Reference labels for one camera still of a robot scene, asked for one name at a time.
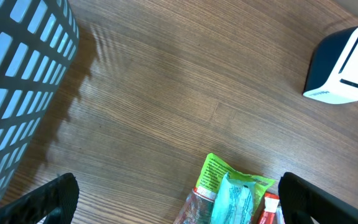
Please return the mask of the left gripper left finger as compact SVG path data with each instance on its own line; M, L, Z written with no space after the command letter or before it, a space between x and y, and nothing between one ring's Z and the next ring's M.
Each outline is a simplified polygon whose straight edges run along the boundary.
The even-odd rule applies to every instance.
M63 174L0 208L0 223L70 224L77 208L79 186L72 173Z

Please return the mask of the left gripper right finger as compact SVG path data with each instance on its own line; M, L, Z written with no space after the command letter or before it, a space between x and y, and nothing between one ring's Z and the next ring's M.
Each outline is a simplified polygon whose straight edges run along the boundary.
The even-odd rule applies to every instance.
M358 224L358 209L291 172L281 177L278 194L286 224Z

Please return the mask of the red stick packet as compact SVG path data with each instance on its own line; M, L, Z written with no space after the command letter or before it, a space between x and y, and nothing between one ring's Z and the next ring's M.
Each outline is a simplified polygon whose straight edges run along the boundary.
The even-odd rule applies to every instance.
M264 209L257 220L257 224L285 224L280 198L278 195L265 193Z

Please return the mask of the green snack bag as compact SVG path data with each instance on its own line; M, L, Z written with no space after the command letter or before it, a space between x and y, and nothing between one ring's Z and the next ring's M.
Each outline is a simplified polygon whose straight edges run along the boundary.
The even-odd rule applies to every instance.
M217 155L209 153L204 161L195 187L187 196L185 204L182 206L182 209L174 222L210 223L214 201L218 194L223 176L227 172L232 179L255 182L253 219L254 214L262 201L262 197L275 181L260 175L244 174L236 171Z

